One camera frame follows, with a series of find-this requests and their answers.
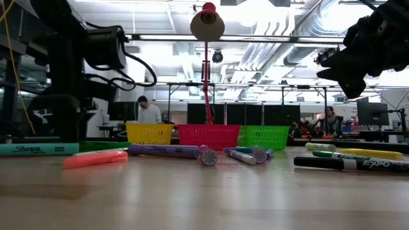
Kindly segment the blue Expo marker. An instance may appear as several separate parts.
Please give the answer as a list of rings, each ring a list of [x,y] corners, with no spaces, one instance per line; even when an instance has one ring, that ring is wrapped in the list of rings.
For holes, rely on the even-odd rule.
[[[229,157],[232,157],[232,158],[235,158],[236,160],[239,160],[239,161],[244,162],[246,164],[250,164],[250,165],[255,165],[256,164],[256,159],[253,156],[248,155],[246,153],[242,153],[242,152],[237,151],[237,150],[235,150],[233,148],[225,148],[223,150],[223,152],[224,152],[225,155],[227,155]]]

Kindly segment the black computer monitor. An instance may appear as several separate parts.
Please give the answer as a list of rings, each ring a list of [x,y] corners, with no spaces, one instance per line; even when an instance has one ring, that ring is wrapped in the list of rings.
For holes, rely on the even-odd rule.
[[[357,102],[360,125],[389,125],[389,110],[385,103]]]
[[[138,107],[137,102],[109,102],[107,113],[111,121],[137,121]]]

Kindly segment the red plastic basket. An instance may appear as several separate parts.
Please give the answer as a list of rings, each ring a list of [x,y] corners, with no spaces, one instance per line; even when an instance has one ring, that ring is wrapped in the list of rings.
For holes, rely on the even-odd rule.
[[[240,125],[178,125],[181,145],[201,146],[221,151],[237,145]]]

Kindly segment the turquoise Sharpie highlighter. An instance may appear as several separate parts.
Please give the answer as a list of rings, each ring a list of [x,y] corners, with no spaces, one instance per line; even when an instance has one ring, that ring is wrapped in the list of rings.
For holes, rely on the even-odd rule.
[[[70,156],[78,152],[78,143],[0,144],[0,157]]]

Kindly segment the yellow slim highlighter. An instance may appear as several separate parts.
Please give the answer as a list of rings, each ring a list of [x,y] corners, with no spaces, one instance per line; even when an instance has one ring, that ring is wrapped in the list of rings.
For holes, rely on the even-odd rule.
[[[340,153],[349,155],[360,155],[365,157],[385,158],[391,160],[402,160],[403,154],[396,151],[382,151],[373,149],[342,148]]]

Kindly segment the purple highlighter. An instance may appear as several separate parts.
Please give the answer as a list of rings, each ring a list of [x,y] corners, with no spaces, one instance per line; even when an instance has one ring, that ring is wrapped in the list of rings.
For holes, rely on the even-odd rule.
[[[148,155],[154,157],[197,159],[200,155],[200,150],[197,146],[132,144],[128,148],[128,153],[135,156]]]
[[[252,147],[252,156],[256,159],[257,164],[262,164],[267,160],[266,150],[259,146]]]
[[[203,165],[213,166],[217,163],[219,156],[215,150],[211,149],[205,144],[199,146],[199,150],[199,159],[201,160]]]

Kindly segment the pale green highlighter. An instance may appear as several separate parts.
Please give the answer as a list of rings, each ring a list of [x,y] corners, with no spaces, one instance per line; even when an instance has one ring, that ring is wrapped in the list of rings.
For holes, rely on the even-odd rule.
[[[336,151],[336,146],[333,144],[320,144],[320,143],[307,142],[305,144],[305,148],[309,151],[329,151],[329,152]]]

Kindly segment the black Expo marker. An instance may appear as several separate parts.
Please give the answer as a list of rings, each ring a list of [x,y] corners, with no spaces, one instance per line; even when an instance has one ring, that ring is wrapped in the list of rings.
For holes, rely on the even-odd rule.
[[[379,171],[409,174],[409,163],[383,160],[361,160],[347,158],[295,157],[295,166],[349,171]]]

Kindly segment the red desk lamp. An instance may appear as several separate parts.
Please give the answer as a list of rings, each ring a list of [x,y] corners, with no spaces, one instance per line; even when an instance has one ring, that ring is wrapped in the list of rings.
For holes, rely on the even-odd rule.
[[[208,125],[213,124],[210,110],[210,101],[208,97],[208,43],[218,41],[224,34],[225,25],[220,15],[216,12],[216,6],[211,2],[206,2],[202,10],[196,13],[190,23],[192,35],[200,42],[204,43],[204,62],[203,62],[203,92],[206,107],[206,120]]]

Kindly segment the orange slim highlighter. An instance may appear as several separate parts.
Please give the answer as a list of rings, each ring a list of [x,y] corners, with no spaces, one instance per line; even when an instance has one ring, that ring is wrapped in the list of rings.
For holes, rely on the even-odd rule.
[[[126,162],[128,153],[126,151],[105,151],[90,155],[69,157],[63,161],[65,169],[89,167],[93,165]]]

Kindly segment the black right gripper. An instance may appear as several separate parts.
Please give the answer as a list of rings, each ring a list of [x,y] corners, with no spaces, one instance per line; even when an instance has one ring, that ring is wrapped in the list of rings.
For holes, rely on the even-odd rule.
[[[352,42],[322,61],[321,66],[329,68],[317,76],[338,82],[346,97],[354,99],[366,88],[366,74],[379,76],[390,69],[400,72],[408,65],[409,0],[387,0],[370,16],[359,19]]]

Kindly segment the green Sharpie highlighter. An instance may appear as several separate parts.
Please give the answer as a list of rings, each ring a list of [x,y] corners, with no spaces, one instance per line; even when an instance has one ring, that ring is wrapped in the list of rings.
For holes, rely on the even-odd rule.
[[[132,145],[131,142],[105,142],[105,141],[82,141],[79,142],[79,151],[99,151],[110,150],[116,148],[128,148]]]

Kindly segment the person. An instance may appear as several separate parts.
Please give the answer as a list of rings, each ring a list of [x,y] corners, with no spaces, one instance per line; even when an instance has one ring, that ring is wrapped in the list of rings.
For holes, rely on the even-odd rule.
[[[162,122],[160,109],[156,105],[148,103],[148,99],[145,96],[140,96],[137,102],[140,106],[137,119],[138,123],[159,124]]]
[[[314,125],[318,125],[326,135],[340,136],[342,135],[342,120],[343,117],[338,116],[332,106],[327,106],[325,117],[318,119]]]

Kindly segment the yellow plastic basket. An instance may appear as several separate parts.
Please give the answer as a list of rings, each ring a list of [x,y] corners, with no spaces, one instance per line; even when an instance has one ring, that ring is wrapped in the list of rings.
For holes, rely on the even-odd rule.
[[[128,142],[133,144],[169,145],[173,132],[172,124],[126,124]]]

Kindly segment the green Expo marker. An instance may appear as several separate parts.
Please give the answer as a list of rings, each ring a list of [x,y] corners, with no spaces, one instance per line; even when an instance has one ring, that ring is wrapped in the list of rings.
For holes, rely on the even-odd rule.
[[[372,161],[394,162],[394,160],[388,160],[384,158],[363,157],[363,156],[358,156],[358,155],[348,155],[348,154],[331,152],[331,151],[314,150],[313,155],[315,157],[321,157],[321,158],[345,158],[345,159],[353,159],[353,160],[372,160]]]

